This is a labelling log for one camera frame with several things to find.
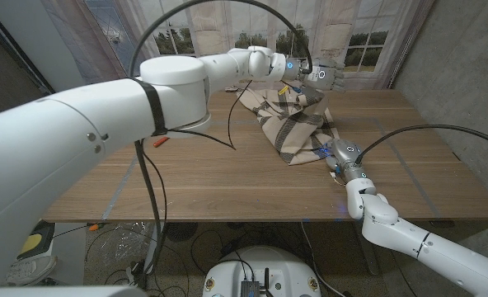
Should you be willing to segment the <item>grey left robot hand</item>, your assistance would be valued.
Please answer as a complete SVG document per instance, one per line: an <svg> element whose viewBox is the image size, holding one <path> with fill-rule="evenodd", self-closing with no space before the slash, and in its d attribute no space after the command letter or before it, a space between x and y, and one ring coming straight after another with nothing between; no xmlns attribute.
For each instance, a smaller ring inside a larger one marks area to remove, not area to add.
<svg viewBox="0 0 488 297"><path fill-rule="evenodd" d="M334 59L316 58L309 66L307 60L287 59L284 81L299 81L304 87L321 91L345 91L345 65Z"/></svg>

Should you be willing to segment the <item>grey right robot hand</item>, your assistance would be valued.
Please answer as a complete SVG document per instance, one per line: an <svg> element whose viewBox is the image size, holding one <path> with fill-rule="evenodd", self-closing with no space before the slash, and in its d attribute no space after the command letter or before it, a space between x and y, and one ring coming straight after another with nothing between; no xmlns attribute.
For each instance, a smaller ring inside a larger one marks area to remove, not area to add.
<svg viewBox="0 0 488 297"><path fill-rule="evenodd" d="M326 142L323 148L326 153L326 164L344 183L368 177L363 166L356 163L361 151L355 143L345 139L332 139Z"/></svg>

